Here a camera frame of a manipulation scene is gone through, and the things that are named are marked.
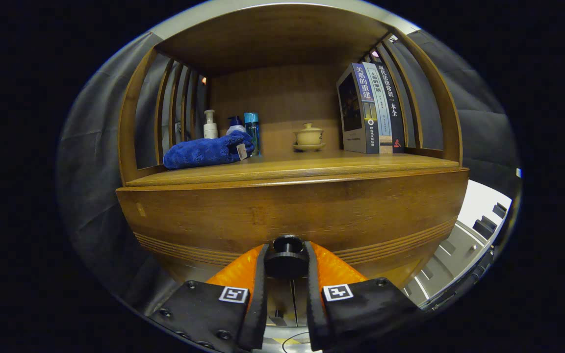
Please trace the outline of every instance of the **black bracket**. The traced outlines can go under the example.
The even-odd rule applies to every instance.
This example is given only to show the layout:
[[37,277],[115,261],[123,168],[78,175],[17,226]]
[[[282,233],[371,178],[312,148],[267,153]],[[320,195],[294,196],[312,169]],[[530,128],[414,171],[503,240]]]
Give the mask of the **black bracket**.
[[305,248],[309,255],[307,321],[313,351],[358,349],[422,317],[423,311],[385,277],[325,286],[320,292],[316,256],[309,242]]
[[260,349],[267,320],[267,248],[265,245],[258,254],[253,293],[247,288],[187,281],[151,319],[184,339],[222,353]]

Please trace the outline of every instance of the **black knob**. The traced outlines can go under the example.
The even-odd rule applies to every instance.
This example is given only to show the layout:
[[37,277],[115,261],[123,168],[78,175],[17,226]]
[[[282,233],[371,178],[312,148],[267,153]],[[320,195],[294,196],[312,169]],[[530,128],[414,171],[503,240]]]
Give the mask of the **black knob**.
[[274,278],[294,279],[307,274],[309,257],[302,239],[287,234],[274,240],[265,257],[265,272]]

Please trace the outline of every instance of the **wooden cabinet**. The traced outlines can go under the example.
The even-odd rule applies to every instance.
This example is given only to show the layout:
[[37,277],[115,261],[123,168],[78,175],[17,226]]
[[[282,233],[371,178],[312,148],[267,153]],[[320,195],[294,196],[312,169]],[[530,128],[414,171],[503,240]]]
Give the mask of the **wooden cabinet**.
[[[405,154],[341,149],[336,79],[368,52],[389,53],[384,41],[391,36],[411,51],[433,88],[444,150],[424,149],[418,119],[411,136],[417,147]],[[155,83],[159,165],[138,168],[137,101],[159,56],[171,59],[163,79]],[[182,82],[179,90],[178,79],[168,80],[172,70],[197,72],[184,80],[206,77],[206,100],[216,110],[220,134],[228,128],[227,116],[258,112],[262,156],[231,165],[166,170],[160,141],[164,95],[171,94],[171,145],[188,140],[188,128],[202,128],[194,125],[194,112],[184,104],[187,97],[195,100],[197,82]],[[415,94],[409,94],[409,101],[415,117],[424,114],[417,111]],[[174,122],[181,127],[179,136]],[[322,151],[292,149],[292,132],[306,122],[325,130]],[[396,27],[314,4],[233,11],[152,48],[128,84],[118,147],[123,187],[117,196],[124,215],[141,245],[177,281],[206,281],[250,248],[290,233],[333,251],[366,277],[386,276],[404,288],[450,234],[468,182],[457,110],[428,56]]]

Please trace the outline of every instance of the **book spine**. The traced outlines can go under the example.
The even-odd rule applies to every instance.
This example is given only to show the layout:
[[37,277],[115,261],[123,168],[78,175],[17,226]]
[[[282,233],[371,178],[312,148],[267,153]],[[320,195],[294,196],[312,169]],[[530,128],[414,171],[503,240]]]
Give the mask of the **book spine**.
[[362,64],[352,63],[355,78],[359,86],[359,95],[361,98],[361,107],[363,108],[362,118],[365,126],[365,152],[379,152],[379,129],[378,119],[376,116],[376,107],[374,105],[374,96],[370,89],[367,73]]
[[374,94],[377,118],[379,123],[379,153],[392,153],[392,125],[389,118],[389,111],[379,71],[373,63],[363,63],[368,75],[368,81]]
[[392,127],[392,140],[393,152],[394,153],[404,153],[404,123],[402,119],[405,119],[404,113],[401,110],[400,101],[398,94],[394,89],[394,82],[392,76],[389,74],[385,63],[377,63],[377,69],[379,70],[379,76],[381,77],[381,82],[383,83],[385,98],[387,102],[387,111],[390,116],[390,123]]

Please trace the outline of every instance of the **white pump bottle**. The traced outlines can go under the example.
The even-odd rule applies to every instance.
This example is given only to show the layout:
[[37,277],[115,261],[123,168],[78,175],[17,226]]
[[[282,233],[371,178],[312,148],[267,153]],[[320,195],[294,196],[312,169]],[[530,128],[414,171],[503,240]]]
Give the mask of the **white pump bottle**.
[[206,114],[206,124],[204,124],[204,138],[205,139],[216,139],[218,138],[217,134],[217,124],[214,123],[213,114],[215,110],[209,109],[204,110],[204,114]]

